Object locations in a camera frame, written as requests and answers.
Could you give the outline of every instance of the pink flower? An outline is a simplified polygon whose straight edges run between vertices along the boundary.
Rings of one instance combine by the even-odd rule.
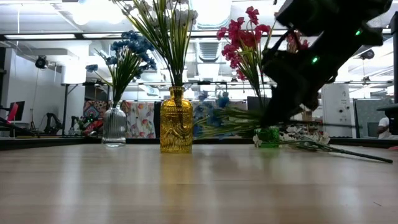
[[[262,37],[262,33],[266,32],[269,33],[269,31],[271,30],[270,26],[266,26],[264,24],[258,25],[256,28],[254,28],[255,31],[255,36],[256,36],[256,41],[260,42],[261,37]]]
[[[242,59],[237,53],[237,47],[231,44],[227,44],[224,46],[224,50],[221,51],[223,56],[227,61],[231,61],[231,68],[238,68],[239,64],[241,63]]]
[[[223,27],[219,31],[217,31],[217,39],[221,40],[221,38],[225,37],[226,31],[227,31],[226,27]]]
[[[246,13],[249,15],[250,22],[252,22],[254,25],[258,25],[259,19],[257,18],[257,15],[259,15],[259,11],[254,9],[253,6],[250,6],[246,10]]]
[[[271,30],[271,26],[266,26],[264,24],[258,25],[256,26],[256,28],[254,28],[254,31],[261,31],[261,32],[266,32],[269,33],[269,31]]]
[[[228,38],[231,40],[232,45],[235,47],[240,47],[239,33],[242,32],[242,24],[244,23],[244,18],[239,17],[238,21],[231,20],[228,26]]]
[[[309,46],[308,40],[304,40],[300,46],[300,50],[308,49],[308,46]]]
[[[255,36],[252,32],[246,31],[241,34],[241,40],[245,44],[246,47],[255,47],[256,42],[259,42],[260,39],[257,39],[257,36]]]
[[[236,73],[238,74],[238,79],[245,81],[247,80],[246,77],[243,75],[243,72],[240,71],[239,69],[236,71]]]

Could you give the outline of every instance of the green glass vase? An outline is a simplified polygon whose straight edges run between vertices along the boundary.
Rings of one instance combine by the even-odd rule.
[[[262,141],[259,147],[279,147],[279,128],[259,128],[256,129],[256,134]]]

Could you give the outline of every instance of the green led light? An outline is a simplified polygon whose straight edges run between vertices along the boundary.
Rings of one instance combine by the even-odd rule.
[[[319,60],[318,57],[314,57],[314,58],[312,59],[312,63],[314,64],[314,63],[316,63],[318,60]]]

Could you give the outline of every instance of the desk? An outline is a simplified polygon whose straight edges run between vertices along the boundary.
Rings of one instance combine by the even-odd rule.
[[[250,145],[0,151],[0,223],[398,223],[398,162]]]

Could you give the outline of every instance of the fluorescent light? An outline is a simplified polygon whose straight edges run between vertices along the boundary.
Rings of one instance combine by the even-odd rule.
[[[18,39],[75,39],[73,34],[15,34],[15,35],[4,35],[9,40]]]
[[[108,34],[83,34],[84,38],[122,38],[120,33],[108,33]]]
[[[383,29],[383,34],[391,34],[391,29]]]

